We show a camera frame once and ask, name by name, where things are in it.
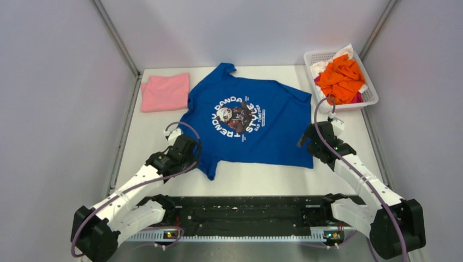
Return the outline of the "blue panda print t-shirt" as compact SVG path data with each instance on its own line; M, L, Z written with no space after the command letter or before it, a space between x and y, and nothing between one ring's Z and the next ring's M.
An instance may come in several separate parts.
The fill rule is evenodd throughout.
M311 94L235 70L219 64L188 95L181 128L201 139L199 169L213 180L220 161L313 168L313 157L298 146L311 123Z

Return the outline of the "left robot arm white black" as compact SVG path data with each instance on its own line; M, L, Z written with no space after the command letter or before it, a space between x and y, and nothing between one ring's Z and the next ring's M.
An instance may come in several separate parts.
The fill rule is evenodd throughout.
M108 261L130 236L151 224L169 225L175 211L149 197L156 188L199 165L202 142L176 129L167 136L169 146L151 154L141 168L120 188L91 207L74 213L71 255L90 261Z

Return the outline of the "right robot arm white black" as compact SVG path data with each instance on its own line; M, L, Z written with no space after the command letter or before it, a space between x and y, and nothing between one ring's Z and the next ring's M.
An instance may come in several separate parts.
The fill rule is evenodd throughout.
M338 118L311 123L298 142L346 181L364 202L344 194L327 194L320 218L327 225L346 223L362 233L383 259L402 256L426 245L424 215L415 199L406 200L374 175L348 143L338 138L344 123Z

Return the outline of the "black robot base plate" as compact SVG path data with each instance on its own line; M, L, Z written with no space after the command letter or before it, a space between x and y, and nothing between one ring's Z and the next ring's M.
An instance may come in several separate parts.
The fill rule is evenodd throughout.
M346 219L334 219L329 204L353 200L365 207L359 196L167 196L143 198L137 207L158 200L165 210L161 219L150 218L148 225L177 226L185 236L285 237L309 236L316 227L353 226Z

